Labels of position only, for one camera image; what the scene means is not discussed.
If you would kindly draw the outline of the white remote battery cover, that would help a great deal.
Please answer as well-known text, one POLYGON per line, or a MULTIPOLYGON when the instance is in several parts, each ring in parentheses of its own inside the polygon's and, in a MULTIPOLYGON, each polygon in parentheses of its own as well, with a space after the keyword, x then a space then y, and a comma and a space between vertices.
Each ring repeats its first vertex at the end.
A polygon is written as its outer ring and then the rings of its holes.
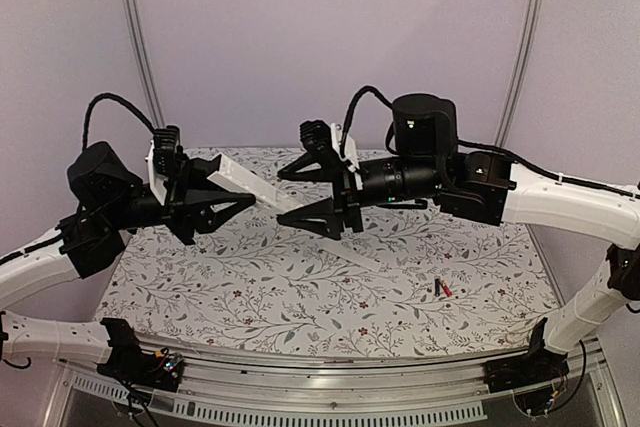
POLYGON ((365 257, 357 253, 356 251, 345 248, 342 245, 324 245, 323 249, 344 260, 357 264, 362 268, 366 268, 372 271, 377 271, 379 269, 379 263, 375 260, 365 257))

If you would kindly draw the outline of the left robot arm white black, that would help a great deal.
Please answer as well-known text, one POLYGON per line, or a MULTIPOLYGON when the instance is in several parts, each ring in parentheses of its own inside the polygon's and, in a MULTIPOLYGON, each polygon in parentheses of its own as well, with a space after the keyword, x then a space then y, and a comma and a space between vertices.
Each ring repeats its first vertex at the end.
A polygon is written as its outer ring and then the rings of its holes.
POLYGON ((128 381, 141 380, 157 354, 142 351, 122 319, 80 324, 29 319, 7 307, 48 287, 86 279, 111 267, 125 250, 125 233, 164 226, 185 245, 212 233, 253 206, 251 193, 211 180, 219 162, 188 157, 176 126, 155 129, 143 181, 109 143, 84 148, 67 170, 77 211, 42 237, 1 259, 1 358, 83 360, 112 366, 128 381))

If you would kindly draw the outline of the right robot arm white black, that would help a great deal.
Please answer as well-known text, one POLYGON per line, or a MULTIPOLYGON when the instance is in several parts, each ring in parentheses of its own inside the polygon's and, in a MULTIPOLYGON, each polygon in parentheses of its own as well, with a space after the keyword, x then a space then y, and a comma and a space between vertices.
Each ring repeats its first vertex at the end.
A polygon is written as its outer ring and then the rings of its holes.
POLYGON ((461 140, 453 102, 431 94, 388 104, 388 156, 362 161, 349 131, 321 120, 300 127, 303 154, 279 171, 294 182, 327 182, 329 198, 281 214, 281 225, 333 240, 361 231, 366 207, 423 208, 487 225, 530 224, 604 240, 592 279, 534 328, 517 374, 537 383, 612 313, 639 297, 639 192, 538 167, 506 149, 461 140))

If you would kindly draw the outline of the white air conditioner remote control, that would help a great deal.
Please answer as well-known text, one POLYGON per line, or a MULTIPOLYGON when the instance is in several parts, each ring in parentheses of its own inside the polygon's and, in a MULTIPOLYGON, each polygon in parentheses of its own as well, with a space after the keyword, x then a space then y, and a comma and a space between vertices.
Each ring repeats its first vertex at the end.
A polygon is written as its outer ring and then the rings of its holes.
POLYGON ((286 213, 303 206, 293 196, 273 186, 230 157, 218 154, 213 161, 215 166, 208 180, 217 186, 233 193, 252 194, 260 207, 271 209, 276 214, 286 213))

